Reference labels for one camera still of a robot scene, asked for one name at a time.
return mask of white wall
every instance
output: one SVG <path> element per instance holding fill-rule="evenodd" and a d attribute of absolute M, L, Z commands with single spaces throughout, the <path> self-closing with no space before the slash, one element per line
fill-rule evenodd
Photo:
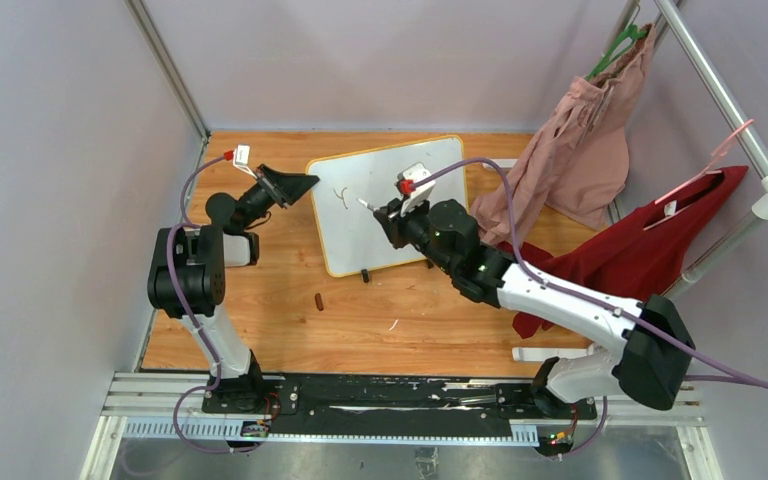
<path fill-rule="evenodd" d="M 688 23 L 768 145 L 768 2 L 686 3 Z M 627 210 L 698 172 L 729 133 L 671 35 L 653 66 L 629 126 L 632 166 L 622 196 Z M 748 160 L 735 148 L 726 163 Z M 751 173 L 689 257 L 695 258 L 748 212 L 761 193 L 758 177 Z M 677 304 L 701 351 L 768 379 L 768 225 Z M 768 391 L 706 384 L 702 393 L 725 478 L 768 478 Z"/>
<path fill-rule="evenodd" d="M 533 131 L 625 0 L 146 3 L 212 129 Z"/>
<path fill-rule="evenodd" d="M 124 2 L 0 2 L 0 478 L 76 478 L 198 140 Z"/>

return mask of pink hanger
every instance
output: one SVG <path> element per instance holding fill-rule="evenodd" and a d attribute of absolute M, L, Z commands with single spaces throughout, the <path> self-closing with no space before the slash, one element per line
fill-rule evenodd
<path fill-rule="evenodd" d="M 691 183 L 695 182 L 696 180 L 699 180 L 700 178 L 702 178 L 705 175 L 708 175 L 710 173 L 720 173 L 719 170 L 711 170 L 711 169 L 714 167 L 714 165 L 719 163 L 719 161 L 722 160 L 723 157 L 725 157 L 728 154 L 729 150 L 731 150 L 731 147 L 733 147 L 734 144 L 737 143 L 737 135 L 740 132 L 746 130 L 746 127 L 751 125 L 752 122 L 754 122 L 754 121 L 755 121 L 754 119 L 750 118 L 749 120 L 744 122 L 743 125 L 737 127 L 737 130 L 731 132 L 731 135 L 726 137 L 726 139 L 723 140 L 723 143 L 721 143 L 717 148 L 714 149 L 713 152 L 711 152 L 711 161 L 708 162 L 708 165 L 705 165 L 705 168 L 703 168 L 701 172 L 699 172 L 696 175 L 694 175 L 690 180 L 688 180 L 688 181 L 682 183 L 681 185 L 677 186 L 676 188 L 670 190 L 669 193 L 667 193 L 663 197 L 655 200 L 655 205 L 663 202 L 664 200 L 669 198 L 674 193 L 680 191 L 682 188 L 690 185 Z M 684 210 L 686 210 L 689 206 L 690 205 L 682 208 L 681 210 L 679 210 L 677 212 L 673 212 L 671 214 L 668 214 L 666 217 L 658 220 L 657 222 L 653 223 L 652 225 L 644 227 L 643 231 L 649 230 L 650 228 L 654 228 L 654 227 L 656 227 L 656 226 L 666 222 L 667 220 L 669 220 L 671 218 L 674 218 L 676 215 L 678 215 L 679 213 L 681 213 Z"/>

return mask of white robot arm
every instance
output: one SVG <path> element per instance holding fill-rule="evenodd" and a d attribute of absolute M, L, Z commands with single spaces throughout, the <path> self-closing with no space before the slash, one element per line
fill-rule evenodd
<path fill-rule="evenodd" d="M 653 296 L 643 304 L 520 265 L 510 254 L 481 243 L 476 220 L 456 201 L 431 206 L 427 199 L 433 181 L 411 188 L 429 175 L 416 164 L 398 177 L 401 198 L 381 208 L 360 200 L 393 247 L 416 248 L 474 302 L 540 316 L 598 345 L 591 355 L 551 358 L 543 364 L 532 385 L 541 408 L 550 413 L 561 404 L 619 393 L 651 408 L 672 407 L 690 356 L 629 319 L 643 318 L 693 348 L 669 300 Z"/>

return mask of gray floor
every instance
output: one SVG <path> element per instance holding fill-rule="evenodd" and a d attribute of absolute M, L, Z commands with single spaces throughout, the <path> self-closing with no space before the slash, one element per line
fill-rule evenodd
<path fill-rule="evenodd" d="M 583 441 L 590 429 L 579 427 Z M 177 440 L 132 440 L 114 479 L 462 480 L 462 479 L 689 479 L 675 429 L 608 427 L 590 447 L 560 464 L 530 448 L 416 447 L 406 445 L 266 444 L 249 454 L 204 455 Z"/>

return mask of pink jacket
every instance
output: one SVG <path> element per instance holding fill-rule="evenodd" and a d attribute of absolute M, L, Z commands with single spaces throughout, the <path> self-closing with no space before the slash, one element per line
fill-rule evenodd
<path fill-rule="evenodd" d="M 544 204 L 588 227 L 604 224 L 605 208 L 622 191 L 628 175 L 625 124 L 654 52 L 655 31 L 651 25 L 648 29 L 646 37 L 590 82 L 573 79 L 549 121 L 508 172 L 518 238 L 525 239 Z M 510 241 L 502 186 L 476 198 L 471 213 L 484 230 L 482 241 Z"/>

